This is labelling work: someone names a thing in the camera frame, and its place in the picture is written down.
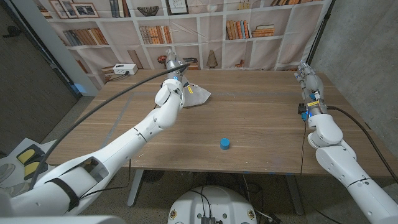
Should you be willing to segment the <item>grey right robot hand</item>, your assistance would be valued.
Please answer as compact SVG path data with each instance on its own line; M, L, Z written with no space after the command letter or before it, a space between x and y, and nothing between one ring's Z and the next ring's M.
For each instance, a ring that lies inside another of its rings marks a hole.
M302 60L294 77L302 89L303 103L300 103L299 114L306 113L308 117L327 114L327 106L324 104L324 85L313 68Z

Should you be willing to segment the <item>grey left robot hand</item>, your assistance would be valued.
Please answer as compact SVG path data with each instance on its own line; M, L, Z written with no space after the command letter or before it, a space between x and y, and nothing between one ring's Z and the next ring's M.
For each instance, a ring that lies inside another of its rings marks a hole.
M184 59L179 57L172 49L167 49L166 51L166 69L171 70L176 67L185 66L178 70L174 70L167 74L168 79L178 80L182 82L183 75L185 74L187 67L189 66L189 62L186 62Z

